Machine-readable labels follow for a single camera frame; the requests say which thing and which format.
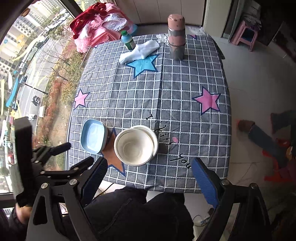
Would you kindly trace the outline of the large white bowl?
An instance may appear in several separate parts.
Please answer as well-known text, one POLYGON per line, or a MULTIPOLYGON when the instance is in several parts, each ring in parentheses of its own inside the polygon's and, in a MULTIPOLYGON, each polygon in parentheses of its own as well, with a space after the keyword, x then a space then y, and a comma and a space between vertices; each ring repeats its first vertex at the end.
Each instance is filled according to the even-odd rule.
POLYGON ((131 129, 135 129, 144 133, 144 135, 140 138, 140 156, 133 161, 133 165, 140 166, 146 164, 150 161, 158 151, 158 139, 154 131, 144 125, 137 125, 131 127, 131 129))

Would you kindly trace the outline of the green capped plastic bottle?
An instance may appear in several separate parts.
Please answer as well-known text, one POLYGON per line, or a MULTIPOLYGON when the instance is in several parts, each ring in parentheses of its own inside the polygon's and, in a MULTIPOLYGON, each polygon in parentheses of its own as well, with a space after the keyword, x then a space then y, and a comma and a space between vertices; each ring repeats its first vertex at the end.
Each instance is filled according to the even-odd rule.
POLYGON ((121 31, 121 40, 129 51, 135 48, 135 42, 132 36, 126 30, 121 31))

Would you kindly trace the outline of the blue square plate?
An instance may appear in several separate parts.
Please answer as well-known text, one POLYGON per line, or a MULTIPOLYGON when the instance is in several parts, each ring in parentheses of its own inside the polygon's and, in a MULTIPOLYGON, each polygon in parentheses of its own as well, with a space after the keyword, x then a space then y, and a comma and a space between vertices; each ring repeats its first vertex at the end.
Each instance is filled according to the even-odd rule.
POLYGON ((80 144, 84 150, 91 154, 100 153, 107 141, 107 127, 98 120, 87 120, 82 128, 80 144))

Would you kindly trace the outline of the pink plastic stool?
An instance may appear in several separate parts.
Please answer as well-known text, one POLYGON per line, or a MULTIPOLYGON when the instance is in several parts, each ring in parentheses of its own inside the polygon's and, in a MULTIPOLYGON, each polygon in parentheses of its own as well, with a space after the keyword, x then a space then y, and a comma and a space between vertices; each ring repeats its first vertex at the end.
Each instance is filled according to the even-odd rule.
POLYGON ((249 46, 249 51, 252 52, 257 36, 258 30, 248 24, 245 20, 242 20, 231 39, 231 43, 236 46, 239 43, 246 44, 249 46))

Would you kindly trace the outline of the crumpled white tissue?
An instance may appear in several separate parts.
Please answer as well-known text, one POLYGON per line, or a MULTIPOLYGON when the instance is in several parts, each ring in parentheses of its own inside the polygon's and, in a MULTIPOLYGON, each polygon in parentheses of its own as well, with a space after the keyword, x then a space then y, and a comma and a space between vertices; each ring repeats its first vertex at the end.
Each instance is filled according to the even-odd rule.
POLYGON ((165 45, 169 45, 169 39, 167 34, 157 34, 156 38, 159 44, 164 43, 165 45))

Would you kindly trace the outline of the pink grey thermos bottle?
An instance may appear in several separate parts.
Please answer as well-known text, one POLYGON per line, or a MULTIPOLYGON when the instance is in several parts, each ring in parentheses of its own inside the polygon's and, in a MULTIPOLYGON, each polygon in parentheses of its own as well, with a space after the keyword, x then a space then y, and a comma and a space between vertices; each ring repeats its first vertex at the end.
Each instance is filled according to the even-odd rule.
POLYGON ((182 15, 170 14, 168 16, 168 42, 172 59, 183 60, 186 34, 185 18, 182 15))

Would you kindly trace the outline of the pile of pink red clothes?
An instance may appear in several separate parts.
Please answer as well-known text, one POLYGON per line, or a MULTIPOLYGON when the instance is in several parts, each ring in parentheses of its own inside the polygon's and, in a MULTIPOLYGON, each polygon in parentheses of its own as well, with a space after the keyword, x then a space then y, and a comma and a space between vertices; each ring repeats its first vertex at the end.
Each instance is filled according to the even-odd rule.
POLYGON ((79 53, 119 40, 121 31, 126 30, 130 35, 136 31, 136 25, 113 3, 93 4, 71 22, 70 28, 79 53))

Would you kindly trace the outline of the white cloth rag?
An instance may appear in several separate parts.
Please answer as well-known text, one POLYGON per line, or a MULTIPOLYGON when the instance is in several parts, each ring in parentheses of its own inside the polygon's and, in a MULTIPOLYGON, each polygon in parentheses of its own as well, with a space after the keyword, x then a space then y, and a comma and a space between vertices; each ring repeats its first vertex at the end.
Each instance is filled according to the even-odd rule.
POLYGON ((160 45, 156 40, 149 40, 143 44, 136 44, 132 51, 120 55, 119 63, 124 64, 134 60, 145 59, 149 54, 159 49, 159 47, 160 45))

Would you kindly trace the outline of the grey checked star tablecloth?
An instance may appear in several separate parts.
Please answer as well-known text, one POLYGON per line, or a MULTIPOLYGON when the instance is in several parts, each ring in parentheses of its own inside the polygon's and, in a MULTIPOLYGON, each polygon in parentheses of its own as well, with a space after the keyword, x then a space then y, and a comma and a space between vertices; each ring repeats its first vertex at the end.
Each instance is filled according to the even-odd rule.
POLYGON ((105 180, 153 191, 199 193, 191 162, 201 158, 220 178, 228 175, 231 148, 231 106, 223 70, 223 54, 212 37, 186 37, 185 56, 173 60, 161 43, 146 66, 126 66, 120 40, 92 49, 82 73, 69 120, 66 154, 70 168, 91 153, 80 139, 84 123, 98 120, 112 137, 133 126, 151 128, 158 152, 148 163, 133 167, 109 164, 105 180))

